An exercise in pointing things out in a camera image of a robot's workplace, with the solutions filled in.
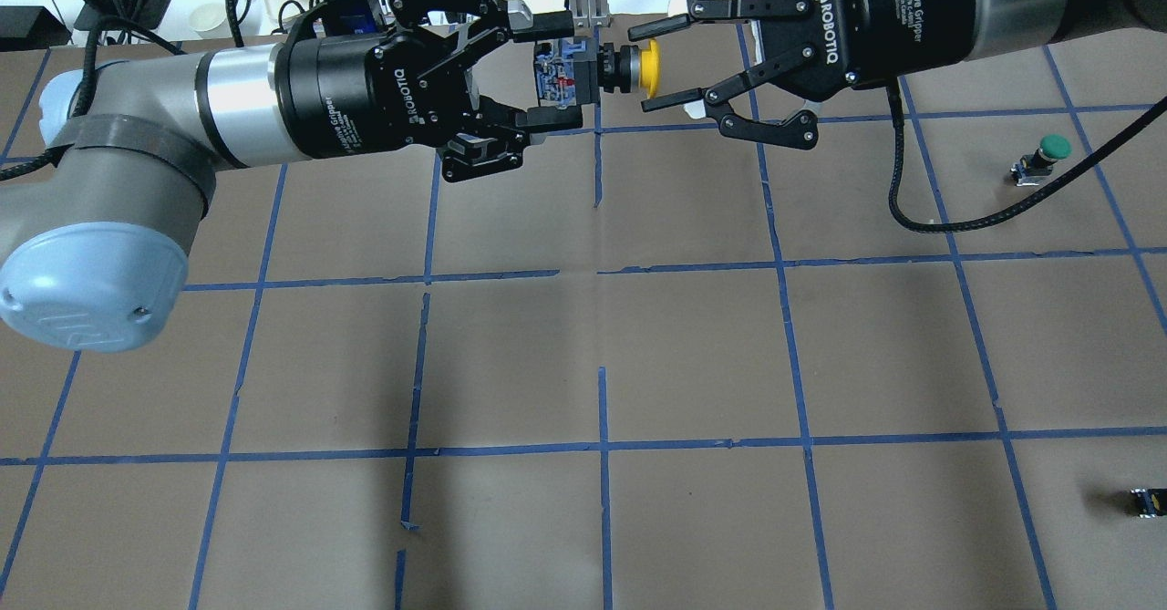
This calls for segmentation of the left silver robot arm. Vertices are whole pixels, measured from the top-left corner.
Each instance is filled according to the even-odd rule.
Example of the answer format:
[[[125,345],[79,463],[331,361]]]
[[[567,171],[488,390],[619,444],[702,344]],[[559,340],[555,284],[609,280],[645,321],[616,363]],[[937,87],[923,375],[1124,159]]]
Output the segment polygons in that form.
[[[520,0],[387,0],[382,31],[317,38],[317,10],[284,42],[97,65],[43,115],[46,181],[4,185],[4,323],[67,351],[121,352],[162,331],[217,175],[408,146],[454,181],[517,169],[536,135],[579,108],[515,108],[471,66],[509,42],[568,37],[568,10]]]

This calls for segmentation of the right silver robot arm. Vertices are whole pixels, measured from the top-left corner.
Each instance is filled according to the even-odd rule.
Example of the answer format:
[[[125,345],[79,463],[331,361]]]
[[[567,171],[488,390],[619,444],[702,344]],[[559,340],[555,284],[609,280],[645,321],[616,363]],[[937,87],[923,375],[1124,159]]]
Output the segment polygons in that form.
[[[697,101],[724,136],[809,150],[818,141],[817,104],[844,89],[1123,28],[1163,31],[1163,0],[684,0],[679,15],[634,26],[628,36],[756,24],[759,63],[642,107]]]

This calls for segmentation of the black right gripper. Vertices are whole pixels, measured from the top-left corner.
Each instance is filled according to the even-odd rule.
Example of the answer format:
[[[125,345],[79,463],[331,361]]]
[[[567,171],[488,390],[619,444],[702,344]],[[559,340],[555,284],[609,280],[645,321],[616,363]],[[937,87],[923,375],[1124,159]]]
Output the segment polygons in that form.
[[[680,107],[708,115],[722,136],[808,150],[818,141],[818,103],[949,66],[974,48],[974,0],[687,0],[686,13],[633,24],[626,37],[641,42],[729,21],[756,24],[759,63],[711,87],[642,100],[643,112]],[[732,100],[763,84],[806,107],[776,124],[739,115]]]

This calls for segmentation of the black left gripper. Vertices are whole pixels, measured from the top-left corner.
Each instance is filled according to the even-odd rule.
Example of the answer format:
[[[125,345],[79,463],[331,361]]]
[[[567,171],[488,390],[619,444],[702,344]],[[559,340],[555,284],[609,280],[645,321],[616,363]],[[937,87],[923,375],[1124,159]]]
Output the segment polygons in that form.
[[[446,181],[517,169],[530,135],[580,129],[579,106],[513,108],[471,90],[471,66],[509,42],[575,36],[567,9],[520,0],[387,0],[384,31],[310,36],[301,17],[277,54],[275,91],[305,156],[434,149]]]

